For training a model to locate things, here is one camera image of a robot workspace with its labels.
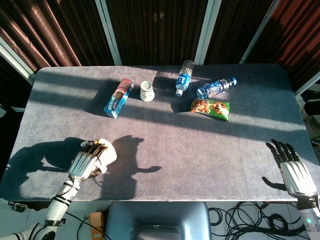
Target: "small white cup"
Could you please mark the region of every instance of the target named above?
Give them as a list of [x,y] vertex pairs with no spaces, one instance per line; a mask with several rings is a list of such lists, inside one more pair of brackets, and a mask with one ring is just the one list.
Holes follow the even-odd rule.
[[140,84],[140,98],[145,102],[150,102],[155,98],[155,92],[151,82],[143,81]]

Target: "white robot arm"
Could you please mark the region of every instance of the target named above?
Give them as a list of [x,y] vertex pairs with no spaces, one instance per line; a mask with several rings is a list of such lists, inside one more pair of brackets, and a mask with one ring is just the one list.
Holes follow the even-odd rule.
[[290,144],[284,144],[274,139],[271,141],[275,147],[270,143],[266,143],[266,145],[271,150],[280,169],[284,184],[270,182],[264,176],[262,180],[268,186],[287,191],[292,197],[297,198],[296,207],[311,240],[319,240],[319,195],[310,172],[307,166],[300,161],[296,150]]
[[107,140],[85,141],[81,144],[68,171],[69,180],[65,181],[59,192],[52,198],[47,209],[44,224],[34,224],[20,232],[0,237],[0,240],[53,240],[69,205],[80,189],[80,183],[107,171],[107,165],[117,159],[115,148]]

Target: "metal frame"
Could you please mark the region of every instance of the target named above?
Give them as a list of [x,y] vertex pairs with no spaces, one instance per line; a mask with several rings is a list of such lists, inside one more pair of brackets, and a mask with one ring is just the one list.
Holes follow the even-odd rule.
[[295,93],[295,96],[298,96],[302,94],[305,90],[310,88],[315,82],[320,80],[320,71],[318,71],[317,74],[315,74],[309,81],[307,81],[305,84],[302,85]]
[[194,63],[197,65],[203,65],[205,62],[221,2],[222,0],[208,0],[201,28],[201,34],[194,58]]
[[0,37],[0,55],[31,85],[35,82],[35,72],[16,54],[16,52]]
[[108,6],[106,0],[95,0],[95,5],[98,9],[99,16],[101,19],[101,23],[103,26],[104,34],[106,36],[106,40],[108,42],[111,55],[113,58],[114,65],[121,66],[121,58],[117,45],[116,36],[114,33],[114,29],[112,27],[111,18],[108,11]]
[[246,50],[245,50],[245,52],[244,52],[239,64],[244,64],[245,61],[247,60],[247,57],[251,53],[251,50],[254,48],[254,46],[255,46],[258,38],[260,37],[262,31],[265,29],[265,26],[269,22],[269,19],[271,18],[272,14],[274,13],[279,1],[280,0],[273,0],[273,2],[271,3],[268,11],[266,11],[266,14],[265,14],[260,26],[256,30],[253,38],[251,39],[251,42],[249,43],[248,47],[246,48]]

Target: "gray tablecloth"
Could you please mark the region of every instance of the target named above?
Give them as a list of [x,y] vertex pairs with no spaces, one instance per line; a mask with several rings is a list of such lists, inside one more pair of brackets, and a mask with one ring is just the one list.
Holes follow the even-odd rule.
[[[281,182],[265,142],[296,147],[320,189],[319,165],[286,72],[275,64],[196,66],[175,96],[181,66],[46,67],[36,74],[0,184],[7,200],[50,200],[68,179],[83,140],[106,138],[118,159],[80,185],[75,200],[290,200],[261,177]],[[225,77],[238,84],[215,99],[230,102],[229,122],[190,113],[196,89]],[[117,119],[103,108],[122,78],[135,87]],[[140,100],[140,83],[155,98]]]

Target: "white tile floor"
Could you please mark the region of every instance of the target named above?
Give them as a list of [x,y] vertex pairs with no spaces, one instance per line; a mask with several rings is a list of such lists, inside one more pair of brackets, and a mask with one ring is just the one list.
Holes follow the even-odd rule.
[[[106,207],[110,204],[110,201],[75,201],[73,202],[68,212],[72,213],[79,218],[84,216],[89,216],[90,213],[104,211]],[[207,202],[209,208],[216,207],[224,210],[228,210],[234,207],[237,204],[235,201],[211,201]],[[243,208],[252,218],[253,220],[257,219],[257,209],[253,206],[245,206]],[[264,210],[266,215],[272,215],[273,213],[278,213],[282,215],[288,223],[293,222],[299,217],[298,211],[286,204],[271,204],[267,206]],[[21,229],[30,226],[34,223],[43,223],[45,217],[46,210],[42,209],[40,211],[35,211],[32,209],[27,209],[25,212],[16,212],[8,206],[8,202],[0,198],[0,236],[5,236],[7,234],[18,232]],[[69,215],[64,216],[66,218],[66,224],[59,228],[57,232],[56,240],[75,240],[77,239],[77,229],[79,226],[79,221],[74,219]],[[246,221],[248,218],[245,216],[241,216]],[[217,220],[217,215],[213,211],[210,212],[210,219],[212,222]],[[291,229],[297,228],[302,225],[302,222],[299,221],[294,226],[290,226]],[[261,224],[261,227],[268,227],[266,222]],[[225,234],[226,226],[224,222],[222,222],[218,226],[211,227],[211,230],[216,234]],[[307,233],[302,233],[302,236],[307,237]],[[281,236],[286,240],[302,240],[303,238],[291,236],[285,237]],[[213,236],[213,240],[223,240],[224,237]],[[240,240],[268,240],[267,235],[259,232],[251,232],[246,233],[245,235],[240,237]],[[91,229],[87,225],[83,225],[80,234],[79,240],[91,240]]]

